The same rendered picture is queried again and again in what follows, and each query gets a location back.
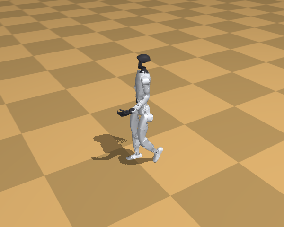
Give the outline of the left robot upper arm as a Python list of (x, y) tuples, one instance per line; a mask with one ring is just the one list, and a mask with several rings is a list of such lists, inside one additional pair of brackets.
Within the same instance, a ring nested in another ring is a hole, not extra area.
[(144, 94), (142, 94), (142, 99), (144, 99), (145, 96), (150, 97), (150, 79), (147, 76), (142, 76), (141, 82), (144, 91)]

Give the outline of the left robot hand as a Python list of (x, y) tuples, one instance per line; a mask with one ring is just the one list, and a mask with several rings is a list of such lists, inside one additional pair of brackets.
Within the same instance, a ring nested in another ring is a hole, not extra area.
[(129, 114), (132, 114), (132, 112), (131, 111), (134, 111), (135, 110), (135, 108), (131, 108), (131, 109), (129, 109), (129, 110), (121, 110), (121, 109), (119, 109), (120, 111), (122, 111), (122, 112), (118, 112), (117, 111), (117, 113), (121, 116), (121, 117), (124, 117), (124, 116), (127, 116), (127, 115), (129, 115)]

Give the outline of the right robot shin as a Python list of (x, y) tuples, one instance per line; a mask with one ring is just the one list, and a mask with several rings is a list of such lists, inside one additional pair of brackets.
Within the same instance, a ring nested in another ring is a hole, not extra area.
[[(139, 140), (138, 138), (135, 138), (134, 135), (132, 134), (132, 139), (133, 139), (133, 147), (134, 147), (134, 151), (135, 151), (135, 155), (139, 155)], [(137, 154), (136, 154), (137, 153)]]

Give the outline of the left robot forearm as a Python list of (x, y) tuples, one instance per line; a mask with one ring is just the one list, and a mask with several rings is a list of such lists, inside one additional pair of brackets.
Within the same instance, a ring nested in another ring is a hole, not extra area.
[(131, 111), (133, 114), (135, 114), (137, 111), (140, 110), (140, 108), (145, 105), (149, 100), (148, 96), (145, 96), (145, 98), (143, 100), (140, 100), (133, 108), (135, 108), (134, 111)]

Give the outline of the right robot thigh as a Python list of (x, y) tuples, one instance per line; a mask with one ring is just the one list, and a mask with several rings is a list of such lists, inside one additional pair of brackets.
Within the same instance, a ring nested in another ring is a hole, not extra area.
[(140, 115), (138, 111), (135, 114), (130, 115), (130, 128), (135, 138), (138, 138), (137, 128), (140, 120), (138, 115)]

